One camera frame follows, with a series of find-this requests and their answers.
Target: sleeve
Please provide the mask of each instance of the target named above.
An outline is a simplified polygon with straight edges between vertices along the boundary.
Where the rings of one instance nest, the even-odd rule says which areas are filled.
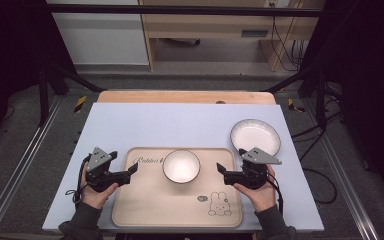
[[[58,228],[64,234],[60,240],[102,240],[97,226],[102,209],[80,202],[71,221],[61,223]]]
[[[263,231],[258,239],[267,240],[298,240],[298,234],[294,227],[287,227],[282,214],[277,206],[255,213]]]

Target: yellow tape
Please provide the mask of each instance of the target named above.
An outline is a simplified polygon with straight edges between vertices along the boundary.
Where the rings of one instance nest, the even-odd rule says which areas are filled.
[[[304,108],[297,108],[297,107],[295,107],[294,102],[290,98],[288,99],[288,107],[289,107],[290,110],[295,110],[295,111],[298,111],[298,112],[305,112]]]
[[[83,107],[83,103],[86,101],[86,96],[80,97],[77,101],[76,107],[74,108],[74,112],[80,112],[80,109]]]

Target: white tabletop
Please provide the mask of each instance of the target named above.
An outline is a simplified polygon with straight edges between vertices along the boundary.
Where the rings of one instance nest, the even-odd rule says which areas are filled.
[[[76,189],[81,162],[95,147],[108,153],[118,152],[118,158],[111,162],[112,172],[122,169],[125,154],[134,147],[216,147],[235,153],[230,130],[244,119],[262,120],[273,126],[280,136],[281,147],[276,157],[282,165],[273,165],[273,168],[284,198],[286,224],[300,232],[324,230],[280,106],[176,103],[94,103],[43,229],[58,231],[58,225],[73,216],[72,196],[65,193]],[[239,155],[236,155],[236,164],[241,169]],[[234,228],[220,229],[119,227],[111,218],[114,201],[115,194],[106,202],[98,222],[103,231],[251,232],[261,229],[251,202],[243,195],[242,222]]]

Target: printed logo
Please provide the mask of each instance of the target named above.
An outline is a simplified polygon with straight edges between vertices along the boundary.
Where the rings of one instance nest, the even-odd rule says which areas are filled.
[[[208,197],[207,197],[207,196],[198,196],[197,199],[198,199],[198,201],[200,201],[200,202],[205,202],[205,201],[208,200]]]
[[[144,158],[144,157],[138,157],[133,159],[133,164],[136,163],[162,163],[164,161],[164,158]]]
[[[210,211],[208,211],[210,216],[230,216],[232,212],[230,211],[229,200],[227,199],[225,192],[213,192],[211,194],[211,203]]]

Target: metal rail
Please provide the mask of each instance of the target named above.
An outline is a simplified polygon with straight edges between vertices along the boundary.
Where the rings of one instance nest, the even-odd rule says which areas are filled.
[[[33,159],[37,151],[39,150],[39,147],[42,144],[42,141],[45,138],[53,120],[55,119],[57,110],[63,98],[64,96],[59,96],[59,95],[55,96],[55,99],[49,110],[50,114],[47,121],[41,127],[39,127],[39,129],[36,131],[29,146],[27,147],[26,151],[21,157],[20,162],[18,163],[8,183],[6,184],[4,190],[2,191],[0,195],[0,222],[5,212],[7,211],[12,199],[14,198],[18,187],[21,185],[21,182],[23,181],[23,178],[26,175],[26,172],[30,164],[33,162]]]
[[[309,103],[307,99],[303,99],[303,104],[305,109],[310,110],[309,115],[314,124],[318,124],[315,118],[315,107],[314,104]],[[351,181],[349,180],[347,174],[345,173],[344,168],[339,161],[338,156],[336,155],[335,150],[329,140],[328,135],[325,133],[322,138],[323,147],[326,150],[327,159],[332,169],[335,179],[339,183],[339,188],[341,189],[344,199],[348,204],[348,208],[354,217],[354,221],[357,224],[358,230],[360,231],[361,236],[364,240],[377,240],[379,239],[376,230],[370,220],[366,210],[364,209],[363,204],[360,201],[360,198],[355,191]]]

